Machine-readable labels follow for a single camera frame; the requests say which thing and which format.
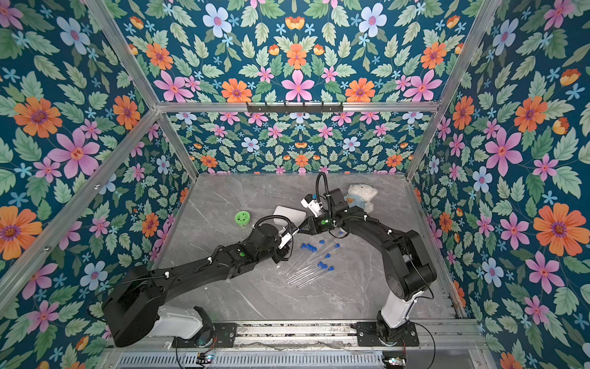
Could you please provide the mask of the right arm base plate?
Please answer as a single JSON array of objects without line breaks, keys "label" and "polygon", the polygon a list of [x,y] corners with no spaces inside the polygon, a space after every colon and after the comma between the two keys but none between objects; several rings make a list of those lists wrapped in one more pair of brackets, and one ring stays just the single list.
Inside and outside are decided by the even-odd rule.
[{"label": "right arm base plate", "polygon": [[376,321],[357,322],[351,327],[360,347],[419,347],[416,325],[410,321],[397,328]]}]

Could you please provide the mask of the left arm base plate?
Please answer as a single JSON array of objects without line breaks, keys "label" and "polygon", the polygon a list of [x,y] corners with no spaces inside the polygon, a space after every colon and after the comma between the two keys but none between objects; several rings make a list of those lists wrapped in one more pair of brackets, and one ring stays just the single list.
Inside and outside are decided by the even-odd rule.
[{"label": "left arm base plate", "polygon": [[238,325],[235,323],[206,324],[193,338],[175,338],[173,348],[229,348],[234,346]]}]

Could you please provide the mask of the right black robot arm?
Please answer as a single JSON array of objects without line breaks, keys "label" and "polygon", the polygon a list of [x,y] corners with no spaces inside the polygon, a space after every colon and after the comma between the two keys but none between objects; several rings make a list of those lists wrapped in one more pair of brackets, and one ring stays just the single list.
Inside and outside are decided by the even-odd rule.
[{"label": "right black robot arm", "polygon": [[419,233],[396,230],[356,206],[333,215],[311,215],[299,229],[306,235],[341,229],[347,235],[362,238],[381,253],[390,294],[376,316],[375,335],[385,345],[400,341],[410,330],[410,312],[431,291],[431,284],[437,279],[430,253]]}]

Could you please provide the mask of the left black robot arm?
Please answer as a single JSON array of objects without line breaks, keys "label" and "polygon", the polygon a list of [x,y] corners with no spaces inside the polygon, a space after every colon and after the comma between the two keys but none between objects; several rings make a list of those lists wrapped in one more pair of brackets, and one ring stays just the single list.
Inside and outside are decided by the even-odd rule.
[{"label": "left black robot arm", "polygon": [[209,346],[215,328],[206,311],[202,307],[170,308],[167,303],[207,284],[251,272],[267,259],[285,260],[297,232],[292,224],[278,229],[263,223],[254,226],[243,241],[220,245],[207,258],[170,268],[133,268],[102,305],[115,346],[128,347],[147,337]]}]

